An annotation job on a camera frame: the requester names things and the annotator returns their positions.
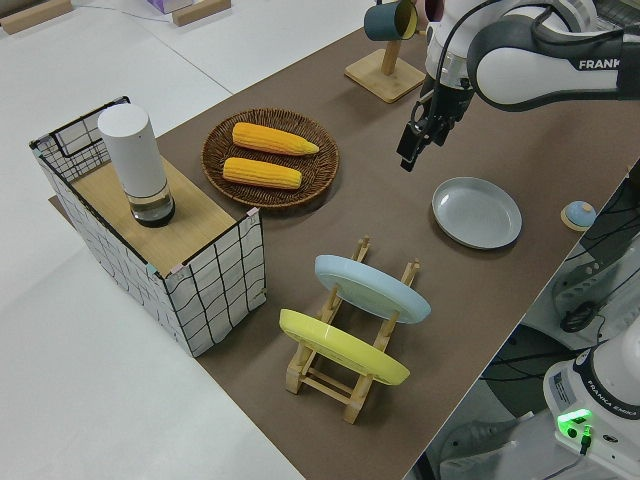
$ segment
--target gray plate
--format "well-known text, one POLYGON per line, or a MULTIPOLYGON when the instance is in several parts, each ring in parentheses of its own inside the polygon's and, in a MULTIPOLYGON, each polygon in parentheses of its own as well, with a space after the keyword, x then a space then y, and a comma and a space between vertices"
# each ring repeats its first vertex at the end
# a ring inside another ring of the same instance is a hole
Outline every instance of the gray plate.
POLYGON ((491 182, 473 177, 443 182, 431 202, 438 225, 471 248, 499 248, 513 242, 522 228, 516 202, 491 182))

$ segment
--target wooden board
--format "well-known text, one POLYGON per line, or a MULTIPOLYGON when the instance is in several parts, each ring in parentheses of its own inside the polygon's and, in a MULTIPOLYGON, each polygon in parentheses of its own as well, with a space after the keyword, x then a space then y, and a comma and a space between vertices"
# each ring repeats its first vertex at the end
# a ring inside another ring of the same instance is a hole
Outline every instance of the wooden board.
POLYGON ((9 35, 39 25, 73 10, 71 0, 48 0, 0 19, 0 24, 9 35))
POLYGON ((370 55, 345 68, 345 75, 371 91, 387 103, 393 103, 421 85, 425 74, 398 58, 390 75, 382 71, 385 50, 370 55))
POLYGON ((115 169, 107 163, 73 186, 163 277, 236 222, 164 160, 176 213, 165 227, 147 228, 131 215, 115 169))
POLYGON ((173 23, 182 27, 228 8, 231 8, 231 0, 200 0, 189 7, 176 10, 171 17, 173 23))

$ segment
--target mug holder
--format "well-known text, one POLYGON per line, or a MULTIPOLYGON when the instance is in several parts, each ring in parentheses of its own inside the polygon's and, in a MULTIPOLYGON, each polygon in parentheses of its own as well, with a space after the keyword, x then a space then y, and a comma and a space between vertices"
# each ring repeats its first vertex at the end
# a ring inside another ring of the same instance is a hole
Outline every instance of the mug holder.
POLYGON ((425 74, 398 58, 402 40, 390 40, 379 49, 345 68, 344 74, 374 95, 393 103, 422 85, 425 74))

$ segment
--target white cylinder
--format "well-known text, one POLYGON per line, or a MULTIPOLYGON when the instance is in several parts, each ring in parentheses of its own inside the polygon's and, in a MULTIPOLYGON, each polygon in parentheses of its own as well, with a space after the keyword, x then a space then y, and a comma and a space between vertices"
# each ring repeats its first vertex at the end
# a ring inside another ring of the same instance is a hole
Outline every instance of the white cylinder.
POLYGON ((114 105, 98 117, 98 130, 127 195, 151 197, 165 187, 167 177, 147 112, 130 103, 114 105))
POLYGON ((640 405, 640 319, 599 346, 593 366, 598 380, 618 400, 640 405))

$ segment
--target wire mesh basket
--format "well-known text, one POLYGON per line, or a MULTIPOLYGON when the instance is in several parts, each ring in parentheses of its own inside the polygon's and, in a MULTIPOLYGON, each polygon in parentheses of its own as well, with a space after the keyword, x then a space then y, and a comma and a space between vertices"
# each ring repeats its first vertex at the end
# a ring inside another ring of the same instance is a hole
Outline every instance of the wire mesh basket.
POLYGON ((260 211, 253 209, 161 274, 81 195, 74 182, 110 163, 97 120, 118 98, 30 147, 67 218, 100 265, 192 356, 224 339, 266 301, 260 211))

